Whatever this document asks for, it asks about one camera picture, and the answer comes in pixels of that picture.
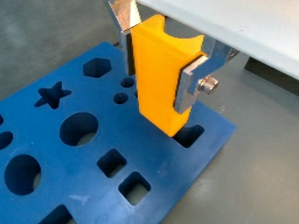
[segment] hexagonal hole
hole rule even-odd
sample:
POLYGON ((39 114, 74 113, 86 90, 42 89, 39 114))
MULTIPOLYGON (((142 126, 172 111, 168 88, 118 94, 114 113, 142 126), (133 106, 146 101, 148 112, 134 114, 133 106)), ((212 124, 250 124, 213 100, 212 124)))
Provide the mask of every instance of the hexagonal hole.
POLYGON ((99 78, 111 70, 109 59, 94 58, 82 65, 82 73, 91 78, 99 78))

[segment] screw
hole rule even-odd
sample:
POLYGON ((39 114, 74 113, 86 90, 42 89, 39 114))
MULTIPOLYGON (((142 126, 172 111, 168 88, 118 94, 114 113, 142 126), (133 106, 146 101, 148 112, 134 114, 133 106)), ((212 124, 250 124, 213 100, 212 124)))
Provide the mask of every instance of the screw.
POLYGON ((206 75, 202 79, 198 80, 198 91, 202 91, 205 94, 210 95, 214 89, 218 86, 218 81, 212 78, 210 75, 206 75))

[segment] metal bracket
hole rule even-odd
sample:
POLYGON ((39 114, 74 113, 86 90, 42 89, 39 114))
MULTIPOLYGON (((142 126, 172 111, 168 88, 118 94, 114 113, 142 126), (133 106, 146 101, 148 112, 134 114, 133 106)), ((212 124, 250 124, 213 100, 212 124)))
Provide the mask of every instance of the metal bracket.
POLYGON ((201 51, 206 56, 200 56, 181 70, 173 102, 173 108, 178 114, 196 102, 197 95, 201 91, 206 94, 213 92, 218 82, 212 78, 210 74, 221 68, 238 53, 236 49, 209 36, 204 36, 201 51))
POLYGON ((109 15, 113 19, 118 45, 125 57, 125 71, 129 75, 135 73, 130 28, 141 23, 134 0, 103 0, 109 15))

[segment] square hole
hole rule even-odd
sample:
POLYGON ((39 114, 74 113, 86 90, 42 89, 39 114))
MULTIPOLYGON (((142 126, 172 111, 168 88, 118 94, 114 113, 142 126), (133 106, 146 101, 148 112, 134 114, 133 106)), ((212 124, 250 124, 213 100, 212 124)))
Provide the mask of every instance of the square hole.
POLYGON ((57 206, 38 224, 66 224, 75 223, 70 217, 67 208, 63 205, 57 206))
POLYGON ((126 160, 114 149, 97 161, 97 167, 107 178, 111 178, 117 174, 125 164, 126 160))
POLYGON ((137 171, 131 172, 117 190, 126 201, 134 206, 150 191, 150 185, 137 171))

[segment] star-shaped hole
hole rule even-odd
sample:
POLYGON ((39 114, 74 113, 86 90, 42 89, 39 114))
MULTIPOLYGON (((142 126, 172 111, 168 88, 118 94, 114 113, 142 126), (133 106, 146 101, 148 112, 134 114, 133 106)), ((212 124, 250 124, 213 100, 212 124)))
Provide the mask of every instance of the star-shaped hole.
POLYGON ((34 103, 34 107, 38 108, 43 104, 47 104, 51 109, 59 106, 59 100, 63 96, 70 94, 69 90, 61 89, 61 81, 58 81, 51 88, 39 88, 38 94, 41 99, 34 103))

